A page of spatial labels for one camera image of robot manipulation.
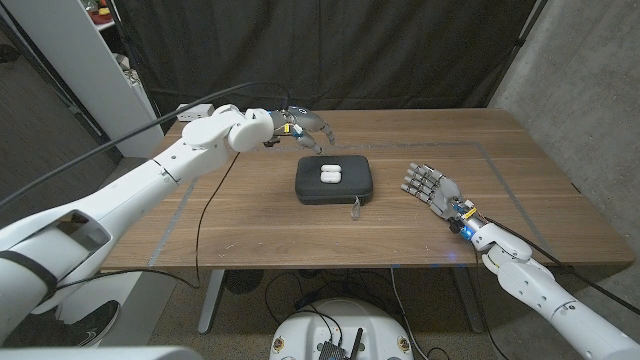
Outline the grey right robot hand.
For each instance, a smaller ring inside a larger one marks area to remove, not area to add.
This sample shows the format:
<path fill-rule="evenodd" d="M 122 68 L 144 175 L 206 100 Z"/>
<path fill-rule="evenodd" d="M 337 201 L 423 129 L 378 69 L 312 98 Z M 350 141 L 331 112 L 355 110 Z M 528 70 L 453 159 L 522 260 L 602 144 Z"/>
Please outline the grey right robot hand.
<path fill-rule="evenodd" d="M 443 219 L 454 216 L 453 202 L 462 199 L 454 181 L 426 164 L 411 163 L 401 189 L 426 203 Z"/>

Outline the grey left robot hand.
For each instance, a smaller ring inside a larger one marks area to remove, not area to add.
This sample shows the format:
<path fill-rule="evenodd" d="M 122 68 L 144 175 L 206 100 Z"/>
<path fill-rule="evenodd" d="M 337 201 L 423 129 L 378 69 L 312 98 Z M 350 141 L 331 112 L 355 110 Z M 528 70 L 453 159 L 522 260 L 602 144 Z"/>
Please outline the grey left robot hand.
<path fill-rule="evenodd" d="M 330 125 L 318 114 L 303 107 L 289 106 L 286 109 L 270 112 L 274 132 L 265 145 L 273 146 L 280 142 L 284 136 L 292 137 L 305 148 L 313 150 L 316 154 L 323 154 L 323 148 L 313 138 L 313 132 L 322 132 L 326 135 L 329 144 L 335 145 L 335 135 Z"/>

